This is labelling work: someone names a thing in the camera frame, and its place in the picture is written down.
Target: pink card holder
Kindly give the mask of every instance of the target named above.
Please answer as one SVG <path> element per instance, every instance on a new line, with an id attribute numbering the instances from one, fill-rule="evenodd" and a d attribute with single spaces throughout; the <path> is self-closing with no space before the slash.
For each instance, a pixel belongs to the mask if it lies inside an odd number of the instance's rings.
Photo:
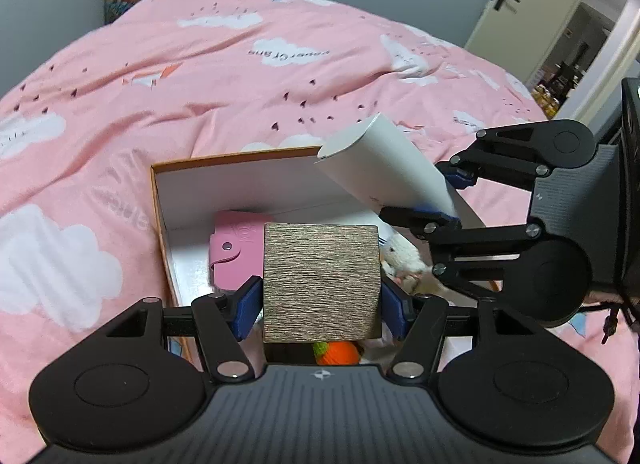
<path id="1" fill-rule="evenodd" d="M 236 290 L 264 270 L 264 224 L 273 217 L 245 211 L 219 211 L 209 238 L 210 281 L 220 289 Z"/>

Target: white door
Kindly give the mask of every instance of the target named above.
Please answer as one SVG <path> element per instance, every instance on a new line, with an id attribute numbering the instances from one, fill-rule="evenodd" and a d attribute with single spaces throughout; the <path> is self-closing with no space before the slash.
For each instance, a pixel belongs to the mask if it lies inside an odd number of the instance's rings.
<path id="1" fill-rule="evenodd" d="M 465 48 L 526 82 L 542 65 L 580 0 L 490 0 Z"/>

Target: open cardboard box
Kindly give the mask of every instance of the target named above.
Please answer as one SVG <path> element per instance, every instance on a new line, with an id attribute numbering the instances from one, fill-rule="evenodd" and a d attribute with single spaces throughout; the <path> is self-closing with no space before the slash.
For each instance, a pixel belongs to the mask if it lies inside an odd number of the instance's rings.
<path id="1" fill-rule="evenodd" d="M 376 225 L 379 237 L 393 229 L 314 166 L 319 147 L 214 155 L 151 167 L 160 247 L 171 306 L 190 305 L 212 292 L 209 236 L 214 213 L 268 213 L 274 221 Z M 482 222 L 451 190 L 464 227 Z M 183 343 L 194 361 L 193 343 Z"/>

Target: yellow object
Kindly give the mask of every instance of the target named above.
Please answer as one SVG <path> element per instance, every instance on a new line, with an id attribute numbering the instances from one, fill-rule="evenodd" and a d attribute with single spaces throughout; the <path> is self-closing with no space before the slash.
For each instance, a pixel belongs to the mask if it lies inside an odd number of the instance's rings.
<path id="1" fill-rule="evenodd" d="M 314 343 L 314 354 L 318 365 L 357 365 L 360 354 L 350 341 Z"/>

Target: bed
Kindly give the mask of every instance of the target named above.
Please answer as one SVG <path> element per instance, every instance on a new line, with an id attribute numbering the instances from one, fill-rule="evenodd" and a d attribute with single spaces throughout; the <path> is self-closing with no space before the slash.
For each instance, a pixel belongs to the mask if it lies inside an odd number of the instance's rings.
<path id="1" fill-rule="evenodd" d="M 428 158 L 474 133 L 542 120 L 513 76 L 427 32 L 327 0 L 143 0 L 55 54 L 0 100 L 0 461 L 43 445 L 28 388 L 131 303 L 167 296 L 151 217 L 158 161 L 318 145 L 383 112 Z M 528 195 L 480 183 L 487 225 Z M 625 462 L 638 407 L 636 336 L 606 313 L 556 330 L 611 376 L 601 447 Z"/>

